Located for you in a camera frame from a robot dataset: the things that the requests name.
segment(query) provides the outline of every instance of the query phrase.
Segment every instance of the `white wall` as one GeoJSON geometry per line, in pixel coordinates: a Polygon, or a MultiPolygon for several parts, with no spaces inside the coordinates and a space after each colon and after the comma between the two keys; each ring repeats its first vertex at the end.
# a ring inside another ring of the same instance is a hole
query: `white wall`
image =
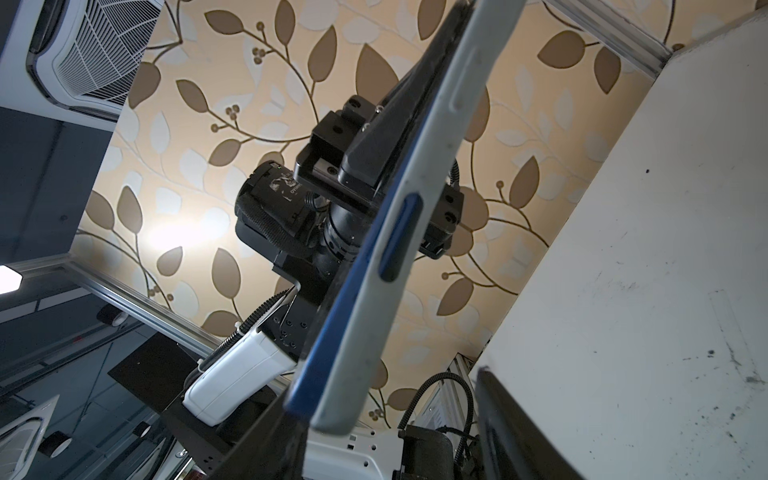
{"type": "Polygon", "coordinates": [[[664,69],[478,362],[586,478],[768,475],[766,13],[664,69]]]}

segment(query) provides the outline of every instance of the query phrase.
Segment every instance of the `brown leaf print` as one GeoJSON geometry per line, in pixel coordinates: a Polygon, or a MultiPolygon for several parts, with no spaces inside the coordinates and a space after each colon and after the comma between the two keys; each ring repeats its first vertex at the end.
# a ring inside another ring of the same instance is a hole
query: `brown leaf print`
{"type": "Polygon", "coordinates": [[[410,405],[411,400],[413,400],[413,396],[415,394],[416,389],[397,389],[389,394],[389,398],[386,400],[386,404],[395,410],[404,412],[408,409],[408,405],[410,405]]]}
{"type": "Polygon", "coordinates": [[[105,230],[114,228],[114,213],[112,206],[106,198],[91,190],[91,196],[88,197],[88,203],[85,204],[85,213],[93,223],[105,230]]]}
{"type": "Polygon", "coordinates": [[[232,160],[240,151],[240,141],[234,138],[228,138],[214,148],[214,151],[208,158],[208,163],[214,167],[224,167],[232,163],[232,160]]]}
{"type": "Polygon", "coordinates": [[[514,208],[523,208],[531,201],[538,189],[538,162],[531,157],[520,169],[509,187],[509,204],[514,208]]]}
{"type": "Polygon", "coordinates": [[[157,90],[160,84],[160,70],[153,64],[142,61],[136,70],[134,83],[128,92],[128,107],[136,108],[142,101],[147,100],[157,90]]]}
{"type": "Polygon", "coordinates": [[[141,215],[141,206],[139,205],[139,200],[136,200],[133,190],[127,185],[120,192],[118,218],[130,232],[139,233],[141,231],[141,225],[144,222],[144,218],[141,215]]]}
{"type": "Polygon", "coordinates": [[[584,49],[584,39],[578,33],[561,31],[544,45],[538,59],[553,68],[570,68],[584,57],[584,49]]]}
{"type": "Polygon", "coordinates": [[[235,35],[244,30],[243,22],[232,12],[227,10],[211,10],[205,12],[205,21],[216,32],[222,35],[235,35]]]}
{"type": "Polygon", "coordinates": [[[310,59],[306,66],[310,70],[310,77],[314,81],[323,81],[328,78],[333,63],[336,61],[336,29],[331,25],[320,40],[317,41],[310,53],[310,59]]]}
{"type": "Polygon", "coordinates": [[[460,257],[466,255],[475,246],[475,239],[472,238],[472,232],[459,225],[453,233],[451,239],[451,248],[445,252],[449,257],[460,257]]]}
{"type": "Polygon", "coordinates": [[[278,277],[277,283],[275,283],[275,295],[277,295],[280,292],[284,292],[288,290],[289,288],[293,288],[293,284],[282,277],[278,277]]]}
{"type": "Polygon", "coordinates": [[[226,298],[233,299],[240,292],[240,268],[225,249],[216,250],[210,275],[216,290],[226,298]]]}
{"type": "Polygon", "coordinates": [[[374,390],[384,388],[387,380],[389,380],[389,372],[386,370],[384,360],[379,360],[379,366],[376,367],[376,372],[373,374],[373,379],[371,380],[371,388],[374,390]]]}
{"type": "Polygon", "coordinates": [[[162,276],[171,276],[179,271],[181,266],[181,259],[184,256],[184,250],[181,247],[176,247],[168,250],[166,253],[160,255],[157,259],[157,271],[162,276]]]}
{"type": "Polygon", "coordinates": [[[594,58],[594,77],[605,94],[616,85],[620,74],[621,59],[607,48],[601,48],[594,58]]]}
{"type": "Polygon", "coordinates": [[[469,187],[460,187],[459,190],[464,194],[462,225],[470,231],[480,230],[488,223],[488,204],[469,187]]]}
{"type": "Polygon", "coordinates": [[[203,330],[215,336],[229,336],[235,331],[235,322],[239,321],[234,313],[216,310],[203,322],[203,330]]]}
{"type": "Polygon", "coordinates": [[[264,154],[263,157],[261,157],[261,160],[259,160],[259,165],[263,164],[264,162],[273,161],[280,165],[285,165],[286,161],[283,158],[283,154],[281,154],[279,151],[268,151],[264,154]]]}
{"type": "Polygon", "coordinates": [[[417,19],[419,23],[419,37],[422,40],[429,38],[437,30],[442,14],[445,11],[445,0],[422,0],[419,4],[417,19]]]}
{"type": "Polygon", "coordinates": [[[199,114],[204,114],[208,111],[208,102],[205,100],[205,95],[193,81],[176,80],[176,88],[179,89],[181,99],[184,100],[184,103],[189,108],[199,114]]]}
{"type": "Polygon", "coordinates": [[[488,96],[488,88],[485,88],[480,95],[480,102],[469,122],[467,133],[464,134],[464,140],[468,142],[477,141],[485,132],[485,125],[488,124],[488,117],[491,116],[491,98],[488,96]]]}
{"type": "Polygon", "coordinates": [[[367,43],[363,45],[355,71],[357,94],[376,105],[396,84],[397,74],[384,57],[367,43]]]}
{"type": "Polygon", "coordinates": [[[447,316],[458,312],[464,308],[474,291],[475,284],[469,278],[463,277],[456,280],[442,296],[440,306],[437,307],[437,315],[447,316]]]}
{"type": "Polygon", "coordinates": [[[275,35],[277,40],[283,45],[288,45],[293,37],[293,29],[296,28],[296,13],[287,0],[280,0],[275,12],[275,35]]]}

